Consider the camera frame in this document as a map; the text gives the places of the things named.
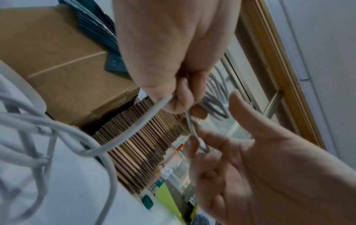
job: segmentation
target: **hand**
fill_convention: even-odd
[[[233,118],[255,140],[198,128],[222,152],[199,154],[190,137],[184,154],[196,200],[223,224],[356,224],[356,172],[321,148],[230,95]]]
[[[131,78],[153,101],[176,92],[165,108],[169,112],[197,104],[235,32],[240,5],[241,0],[114,0],[116,35]],[[207,116],[199,107],[191,110]]]

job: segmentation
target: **white wall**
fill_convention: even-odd
[[[356,1],[280,3],[307,70],[300,82],[311,81],[340,159],[356,169]]]

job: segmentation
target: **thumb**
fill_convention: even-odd
[[[267,117],[257,112],[242,99],[238,90],[231,93],[229,111],[232,117],[255,139],[282,138],[290,136],[290,131],[277,125]]]

